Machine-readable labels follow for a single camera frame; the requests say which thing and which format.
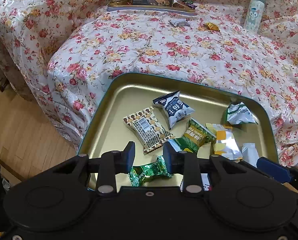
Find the shiny green candy packet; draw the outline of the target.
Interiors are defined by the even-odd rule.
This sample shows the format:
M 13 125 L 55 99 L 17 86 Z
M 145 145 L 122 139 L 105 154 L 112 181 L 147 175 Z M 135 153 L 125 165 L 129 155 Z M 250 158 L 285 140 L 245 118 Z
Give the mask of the shiny green candy packet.
M 173 175 L 167 170 L 165 159 L 162 155 L 156 161 L 141 166 L 133 166 L 128 173 L 132 186 L 139 187 L 156 179 L 171 178 Z

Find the olive green snack packet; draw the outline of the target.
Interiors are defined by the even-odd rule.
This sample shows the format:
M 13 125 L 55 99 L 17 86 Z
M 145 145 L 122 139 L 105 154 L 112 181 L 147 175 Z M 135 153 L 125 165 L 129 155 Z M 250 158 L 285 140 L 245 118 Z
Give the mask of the olive green snack packet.
M 216 136 L 195 119 L 190 118 L 185 133 L 180 138 L 169 139 L 175 151 L 187 151 L 197 154 L 204 144 L 214 142 Z

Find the red white snack packet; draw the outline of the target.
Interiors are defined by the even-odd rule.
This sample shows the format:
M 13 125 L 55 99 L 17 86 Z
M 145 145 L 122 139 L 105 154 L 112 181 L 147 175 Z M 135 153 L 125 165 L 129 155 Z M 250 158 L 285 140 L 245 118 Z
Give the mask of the red white snack packet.
M 203 184 L 203 190 L 204 191 L 211 191 L 212 187 L 209 181 L 209 177 L 207 173 L 201 173 L 201 179 Z

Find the silver white snack bar packet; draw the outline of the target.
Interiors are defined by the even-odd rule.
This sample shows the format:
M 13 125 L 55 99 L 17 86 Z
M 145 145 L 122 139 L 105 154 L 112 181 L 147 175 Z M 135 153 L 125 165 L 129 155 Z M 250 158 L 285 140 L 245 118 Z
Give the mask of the silver white snack bar packet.
M 256 167 L 259 155 L 255 143 L 242 144 L 242 159 L 250 165 Z

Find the beige patterned cracker packet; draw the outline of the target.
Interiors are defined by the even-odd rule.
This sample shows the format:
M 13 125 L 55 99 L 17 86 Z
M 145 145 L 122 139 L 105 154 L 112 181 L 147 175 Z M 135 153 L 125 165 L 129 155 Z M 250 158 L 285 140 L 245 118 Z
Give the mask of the beige patterned cracker packet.
M 144 155 L 161 148 L 169 139 L 175 138 L 159 122 L 152 106 L 125 116 L 123 121 L 135 132 L 141 141 Z

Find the yellow white snack packet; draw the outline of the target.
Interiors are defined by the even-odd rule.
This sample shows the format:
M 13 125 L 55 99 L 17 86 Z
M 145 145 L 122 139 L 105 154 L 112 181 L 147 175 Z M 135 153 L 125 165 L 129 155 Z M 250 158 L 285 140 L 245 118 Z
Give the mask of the yellow white snack packet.
M 242 153 L 238 148 L 231 126 L 206 123 L 206 127 L 216 136 L 216 140 L 213 143 L 214 154 L 233 161 L 242 160 Z

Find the navy white biscuit packet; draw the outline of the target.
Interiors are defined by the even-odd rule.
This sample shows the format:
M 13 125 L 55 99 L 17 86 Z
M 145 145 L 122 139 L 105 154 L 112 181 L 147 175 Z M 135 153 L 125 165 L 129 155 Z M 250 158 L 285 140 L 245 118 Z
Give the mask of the navy white biscuit packet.
M 160 107 L 164 111 L 170 129 L 178 121 L 195 112 L 192 107 L 180 99 L 179 90 L 153 99 L 153 105 Z

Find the green white snack packet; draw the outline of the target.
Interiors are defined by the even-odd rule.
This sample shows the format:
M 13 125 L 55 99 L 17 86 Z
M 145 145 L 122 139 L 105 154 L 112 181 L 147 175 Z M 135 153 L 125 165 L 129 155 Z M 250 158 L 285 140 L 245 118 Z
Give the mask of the green white snack packet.
M 224 112 L 224 122 L 230 125 L 257 124 L 249 108 L 243 103 L 231 103 Z

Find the gold tray with snacks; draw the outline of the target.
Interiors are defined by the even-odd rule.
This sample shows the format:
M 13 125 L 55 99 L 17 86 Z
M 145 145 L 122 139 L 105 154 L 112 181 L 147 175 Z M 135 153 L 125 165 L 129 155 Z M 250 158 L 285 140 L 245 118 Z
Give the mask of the gold tray with snacks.
M 110 0 L 107 11 L 118 10 L 156 10 L 194 15 L 196 6 L 192 0 Z

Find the floral sofa cover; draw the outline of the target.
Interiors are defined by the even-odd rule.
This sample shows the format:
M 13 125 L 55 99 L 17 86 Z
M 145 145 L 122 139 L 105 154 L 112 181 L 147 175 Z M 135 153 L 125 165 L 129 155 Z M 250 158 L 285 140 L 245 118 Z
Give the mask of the floral sofa cover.
M 266 0 L 257 33 L 243 27 L 250 0 L 193 1 L 196 13 L 185 17 L 107 11 L 109 0 L 0 0 L 0 68 L 76 145 L 123 73 L 243 95 L 266 110 L 279 162 L 298 166 L 298 0 Z M 175 28 L 173 19 L 190 26 Z

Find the gold foil candy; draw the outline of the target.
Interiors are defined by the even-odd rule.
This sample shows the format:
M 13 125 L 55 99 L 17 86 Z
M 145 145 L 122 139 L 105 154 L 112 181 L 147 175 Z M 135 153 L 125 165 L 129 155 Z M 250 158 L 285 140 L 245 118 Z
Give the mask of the gold foil candy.
M 209 31 L 220 32 L 219 27 L 214 23 L 208 22 L 208 23 L 205 23 L 204 25 L 205 25 L 206 29 Z

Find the small white candy wrapper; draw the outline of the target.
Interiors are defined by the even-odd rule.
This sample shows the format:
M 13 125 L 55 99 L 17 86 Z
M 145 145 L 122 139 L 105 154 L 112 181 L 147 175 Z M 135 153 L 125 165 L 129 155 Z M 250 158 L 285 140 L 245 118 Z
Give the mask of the small white candy wrapper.
M 179 19 L 173 19 L 169 20 L 169 24 L 172 25 L 173 27 L 189 27 L 190 24 L 186 20 L 179 20 Z

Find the cat print water bottle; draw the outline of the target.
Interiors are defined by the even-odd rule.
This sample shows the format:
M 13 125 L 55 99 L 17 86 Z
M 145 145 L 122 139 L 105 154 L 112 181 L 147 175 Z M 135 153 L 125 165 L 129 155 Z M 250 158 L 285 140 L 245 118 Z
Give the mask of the cat print water bottle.
M 265 11 L 266 0 L 250 0 L 244 28 L 257 33 L 260 27 L 260 22 Z

